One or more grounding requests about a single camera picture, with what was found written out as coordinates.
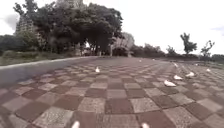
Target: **gray paving tile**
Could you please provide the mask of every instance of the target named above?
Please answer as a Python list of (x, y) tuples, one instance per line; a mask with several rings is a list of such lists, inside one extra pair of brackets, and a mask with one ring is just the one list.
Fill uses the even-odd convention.
[(139, 128), (134, 115), (105, 115), (102, 128)]
[(131, 99), (135, 113), (159, 110), (160, 108), (150, 98)]
[(223, 128), (224, 126), (224, 119), (218, 115), (211, 115), (204, 122), (211, 128)]
[(176, 128), (186, 128), (188, 125), (199, 121), (183, 107), (170, 108), (163, 111), (176, 125)]
[(174, 101), (176, 101), (177, 103), (179, 103), (180, 105), (189, 104), (189, 103), (194, 102), (194, 100), (188, 98), (187, 96), (185, 96), (185, 95), (183, 95), (181, 93), (170, 95), (170, 97)]
[(31, 102), (31, 100), (26, 99), (24, 97), (17, 97), (17, 98), (14, 98), (14, 99), (4, 103), (3, 107), (7, 108), (8, 110), (10, 110), (12, 112), (15, 112), (16, 110), (29, 104), (30, 102)]
[(84, 98), (80, 103), (78, 110), (83, 112), (104, 113), (105, 99)]
[(221, 105), (210, 99), (203, 99), (197, 102), (212, 112), (217, 112), (218, 110), (221, 110), (223, 108)]
[(28, 122), (24, 121), (23, 119), (15, 115), (10, 115), (9, 120), (14, 128), (26, 128), (26, 126), (28, 126)]
[(126, 98), (127, 94), (125, 90), (122, 89), (109, 89), (107, 90), (107, 98), (115, 99), (115, 98)]
[(149, 88), (144, 90), (149, 97), (165, 95), (165, 93), (160, 91), (158, 88)]
[(73, 112), (51, 107), (39, 116), (33, 123), (41, 128), (64, 128)]

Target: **road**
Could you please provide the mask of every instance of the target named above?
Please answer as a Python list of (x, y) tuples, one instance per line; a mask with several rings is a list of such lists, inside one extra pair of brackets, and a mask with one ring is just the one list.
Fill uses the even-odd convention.
[[(81, 128), (224, 127), (222, 70), (139, 60), (101, 58), (1, 88), (2, 127), (71, 128), (74, 121)], [(190, 71), (196, 76), (185, 78)]]

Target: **brick pavement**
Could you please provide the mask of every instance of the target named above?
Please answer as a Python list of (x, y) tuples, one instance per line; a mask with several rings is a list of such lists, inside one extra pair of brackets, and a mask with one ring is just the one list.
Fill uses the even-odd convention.
[(224, 72), (178, 65), (105, 58), (1, 88), (0, 128), (224, 128)]

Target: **bush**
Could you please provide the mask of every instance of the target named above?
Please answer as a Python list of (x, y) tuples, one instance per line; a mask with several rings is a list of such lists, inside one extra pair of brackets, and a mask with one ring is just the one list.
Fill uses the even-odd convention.
[(3, 58), (17, 58), (17, 55), (18, 54), (16, 52), (8, 50), (2, 54), (2, 57)]
[(127, 50), (122, 47), (115, 48), (113, 50), (113, 56), (128, 56)]
[(3, 53), (7, 50), (24, 52), (28, 50), (28, 46), (18, 37), (11, 35), (0, 36), (0, 52)]

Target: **paving tile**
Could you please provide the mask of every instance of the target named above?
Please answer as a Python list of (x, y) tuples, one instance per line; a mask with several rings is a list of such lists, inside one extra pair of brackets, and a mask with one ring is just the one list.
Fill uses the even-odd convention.
[(4, 104), (5, 102), (8, 102), (16, 97), (18, 97), (18, 94), (15, 94), (13, 92), (7, 92), (0, 97), (0, 105)]
[(177, 107), (178, 103), (176, 103), (172, 98), (162, 95), (162, 96), (154, 96), (152, 100), (158, 105), (160, 108), (173, 108)]
[(143, 98), (148, 97), (144, 90), (142, 89), (128, 89), (128, 98)]
[(28, 92), (28, 91), (30, 91), (32, 89), (33, 89), (32, 87), (20, 87), (20, 88), (14, 90), (14, 92), (17, 93), (18, 95), (22, 95), (25, 92)]
[(128, 99), (109, 99), (105, 105), (106, 114), (130, 114), (134, 113), (131, 102)]
[(50, 84), (50, 83), (47, 83), (47, 84), (44, 84), (44, 85), (38, 87), (38, 89), (42, 89), (42, 90), (44, 90), (44, 91), (50, 91), (51, 89), (53, 89), (53, 88), (55, 88), (55, 87), (57, 87), (57, 86), (58, 86), (58, 85), (56, 85), (56, 84)]
[(66, 128), (71, 128), (75, 121), (79, 121), (81, 128), (102, 128), (103, 115), (76, 111)]
[(219, 116), (221, 116), (222, 118), (224, 118), (224, 109), (219, 110), (218, 112), (216, 112)]
[(224, 126), (224, 119), (218, 115), (211, 115), (204, 122), (211, 128), (223, 128)]
[(107, 83), (93, 83), (90, 85), (90, 88), (107, 89), (107, 86)]
[(197, 101), (197, 103), (201, 104), (202, 106), (204, 106), (205, 108), (207, 108), (212, 112), (217, 112), (218, 110), (221, 110), (223, 108), (221, 105), (217, 104), (216, 102), (210, 99), (199, 100)]
[(178, 93), (178, 94), (173, 94), (173, 95), (169, 95), (174, 101), (176, 101), (177, 103), (179, 103), (180, 105), (183, 104), (189, 104), (194, 102), (194, 100), (188, 98), (187, 96)]
[(87, 87), (90, 87), (90, 83), (88, 83), (88, 82), (78, 82), (78, 83), (76, 84), (76, 87), (87, 88)]
[(67, 91), (69, 91), (71, 87), (67, 86), (57, 86), (51, 90), (51, 92), (58, 93), (58, 94), (65, 94)]
[(55, 80), (55, 78), (42, 78), (42, 79), (40, 79), (40, 82), (42, 82), (42, 83), (50, 83), (53, 80)]
[(161, 90), (162, 92), (164, 92), (167, 95), (179, 93), (179, 91), (177, 91), (174, 88), (170, 88), (170, 87), (161, 87), (161, 88), (159, 88), (159, 90)]
[(176, 87), (174, 87), (177, 91), (179, 91), (180, 93), (181, 92), (187, 92), (188, 91), (188, 89), (187, 88), (185, 88), (185, 87), (183, 87), (183, 86), (176, 86)]
[(196, 122), (187, 126), (187, 128), (211, 128), (203, 122)]
[(124, 89), (123, 83), (108, 83), (108, 89)]
[(175, 124), (176, 128), (186, 128), (188, 125), (198, 122), (198, 119), (183, 107), (166, 109), (164, 113)]
[(196, 92), (196, 93), (198, 93), (198, 94), (200, 94), (200, 95), (202, 95), (204, 97), (208, 97), (208, 96), (211, 95), (211, 93), (209, 93), (209, 92), (207, 92), (207, 91), (205, 91), (203, 89), (196, 89), (196, 90), (194, 90), (194, 92)]
[(141, 88), (141, 86), (137, 83), (125, 83), (124, 87), (126, 89), (135, 89), (135, 88)]
[(197, 117), (200, 120), (204, 120), (208, 116), (212, 114), (210, 110), (207, 108), (203, 107), (202, 105), (198, 103), (190, 103), (184, 106), (192, 115)]
[(75, 96), (85, 96), (87, 88), (82, 87), (72, 87), (69, 91), (65, 94), (67, 95), (75, 95)]
[(198, 88), (198, 89), (205, 88), (204, 85), (201, 85), (201, 84), (199, 84), (199, 83), (193, 83), (192, 85), (193, 85), (193, 87)]
[(52, 93), (52, 92), (47, 92), (44, 95), (40, 96), (37, 101), (41, 102), (41, 103), (45, 103), (45, 104), (49, 104), (52, 105), (54, 104), (59, 98), (61, 97), (61, 95), (57, 94), (57, 93)]
[(159, 110), (160, 108), (150, 98), (131, 99), (135, 113)]
[(105, 115), (103, 128), (139, 128), (134, 115)]
[(144, 90), (149, 97), (165, 95), (165, 93), (160, 91), (158, 88), (147, 88)]
[(102, 98), (85, 97), (80, 103), (78, 110), (83, 112), (104, 113), (105, 100)]
[(122, 89), (108, 89), (107, 90), (108, 99), (126, 98), (126, 97), (127, 97), (127, 94), (125, 90), (122, 90)]
[(63, 86), (70, 86), (70, 87), (72, 87), (72, 86), (75, 86), (76, 84), (77, 84), (77, 82), (76, 82), (76, 81), (67, 80), (67, 81), (63, 82), (61, 85), (63, 85)]
[(83, 81), (83, 82), (93, 82), (94, 81), (94, 78), (93, 77), (85, 77), (81, 81)]
[(69, 80), (69, 79), (71, 79), (71, 77), (70, 76), (59, 76), (58, 79)]
[(173, 122), (162, 111), (137, 114), (137, 120), (140, 124), (147, 123), (150, 128), (175, 128)]
[(33, 124), (41, 128), (64, 128), (72, 117), (73, 112), (51, 107), (39, 116)]
[(20, 84), (20, 85), (30, 85), (30, 84), (33, 84), (34, 82), (35, 82), (34, 80), (30, 79), (30, 80), (19, 82), (18, 84)]
[(24, 93), (22, 96), (28, 99), (36, 100), (41, 95), (45, 94), (46, 91), (41, 89), (32, 89), (26, 93)]
[(8, 92), (7, 89), (0, 89), (0, 97)]
[(79, 96), (64, 95), (54, 103), (54, 106), (66, 110), (77, 110), (82, 99), (83, 98)]
[(40, 102), (32, 102), (16, 111), (16, 115), (22, 119), (32, 123), (45, 110), (49, 108), (48, 105)]
[(157, 88), (160, 88), (160, 87), (165, 87), (164, 84), (162, 82), (152, 82), (152, 84), (157, 87)]
[(13, 128), (25, 128), (28, 123), (15, 115), (10, 115), (9, 120), (12, 123)]
[(92, 98), (106, 98), (106, 90), (90, 88), (86, 91), (85, 96)]
[(204, 97), (202, 95), (192, 92), (192, 91), (184, 92), (184, 95), (186, 95), (188, 98), (193, 99), (195, 101), (204, 99)]
[(3, 104), (3, 107), (7, 108), (8, 110), (15, 112), (16, 110), (26, 106), (29, 104), (31, 100), (26, 99), (24, 97), (17, 97), (14, 98), (6, 103)]

